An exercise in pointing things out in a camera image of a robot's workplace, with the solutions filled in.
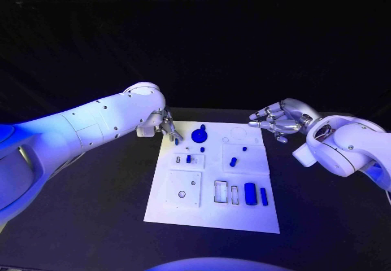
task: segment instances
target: white board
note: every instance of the white board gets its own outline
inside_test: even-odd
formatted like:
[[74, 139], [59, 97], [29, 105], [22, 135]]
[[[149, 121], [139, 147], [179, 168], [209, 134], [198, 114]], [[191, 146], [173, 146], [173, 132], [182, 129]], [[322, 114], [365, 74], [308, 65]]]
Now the white board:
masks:
[[[202, 124], [207, 127], [208, 139], [204, 143], [195, 143], [192, 132]], [[145, 221], [280, 233], [260, 129], [248, 127], [247, 124], [194, 121], [175, 121], [175, 127], [185, 140], [176, 146], [169, 141], [169, 136], [163, 136]], [[186, 163], [188, 155], [192, 156], [191, 163]], [[230, 166], [231, 156], [238, 159], [234, 167]], [[173, 180], [169, 177], [173, 172], [175, 185], [169, 183]], [[196, 177], [201, 177], [198, 204], [198, 188], [189, 185]], [[228, 203], [214, 201], [215, 181], [228, 183]], [[257, 187], [256, 206], [245, 204], [247, 182], [253, 182]], [[238, 204], [233, 204], [233, 186], [238, 187], [234, 189]], [[260, 188], [266, 188], [267, 191], [267, 206], [261, 204]]]

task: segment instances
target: dark table surface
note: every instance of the dark table surface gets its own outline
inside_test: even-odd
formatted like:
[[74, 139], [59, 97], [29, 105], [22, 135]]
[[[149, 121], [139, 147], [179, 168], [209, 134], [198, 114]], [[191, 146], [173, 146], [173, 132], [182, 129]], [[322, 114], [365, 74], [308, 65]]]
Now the dark table surface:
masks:
[[[253, 111], [173, 108], [185, 121], [245, 123]], [[370, 178], [305, 168], [263, 131], [282, 234], [143, 222], [162, 135], [132, 133], [91, 150], [46, 183], [0, 233], [0, 265], [145, 270], [231, 257], [293, 270], [391, 270], [391, 206]]]

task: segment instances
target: small blue piece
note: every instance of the small blue piece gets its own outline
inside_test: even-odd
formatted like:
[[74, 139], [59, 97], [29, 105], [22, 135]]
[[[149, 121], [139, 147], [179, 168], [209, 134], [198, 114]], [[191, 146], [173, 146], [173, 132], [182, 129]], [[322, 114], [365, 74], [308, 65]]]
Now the small blue piece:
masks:
[[248, 182], [244, 184], [244, 192], [247, 194], [247, 205], [257, 205], [257, 192], [256, 192], [256, 184]]
[[261, 188], [261, 197], [263, 197], [263, 205], [267, 206], [267, 191], [264, 188]]
[[233, 160], [231, 160], [231, 163], [230, 163], [230, 165], [234, 167], [235, 166], [235, 164], [237, 164], [237, 158], [235, 157], [233, 157]]
[[202, 143], [207, 141], [208, 134], [205, 131], [205, 125], [202, 125], [201, 128], [192, 132], [192, 139], [195, 143]]

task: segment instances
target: gray table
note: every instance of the gray table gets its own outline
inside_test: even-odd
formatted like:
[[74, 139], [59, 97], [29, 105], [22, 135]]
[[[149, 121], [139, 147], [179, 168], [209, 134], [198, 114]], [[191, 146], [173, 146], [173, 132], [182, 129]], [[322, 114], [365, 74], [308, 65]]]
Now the gray table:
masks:
[[[245, 123], [253, 111], [173, 108], [176, 120]], [[145, 270], [192, 257], [234, 257], [295, 270], [390, 270], [391, 206], [362, 173], [341, 178], [263, 132], [282, 234], [143, 222], [162, 135], [91, 150], [46, 183], [0, 234], [0, 265]]]

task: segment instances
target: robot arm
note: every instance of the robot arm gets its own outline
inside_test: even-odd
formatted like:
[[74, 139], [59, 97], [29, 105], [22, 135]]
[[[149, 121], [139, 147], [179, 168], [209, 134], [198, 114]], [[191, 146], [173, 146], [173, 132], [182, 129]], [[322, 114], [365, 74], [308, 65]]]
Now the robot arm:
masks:
[[123, 93], [16, 125], [0, 125], [0, 224], [33, 201], [49, 178], [82, 154], [137, 130], [182, 140], [159, 87], [137, 83]]
[[[264, 115], [267, 121], [256, 119]], [[316, 162], [336, 175], [346, 177], [362, 171], [378, 186], [391, 191], [391, 134], [371, 121], [328, 116], [302, 101], [286, 99], [250, 116], [250, 126], [266, 128], [287, 143], [284, 134], [300, 132], [306, 143], [293, 152], [303, 166]]]

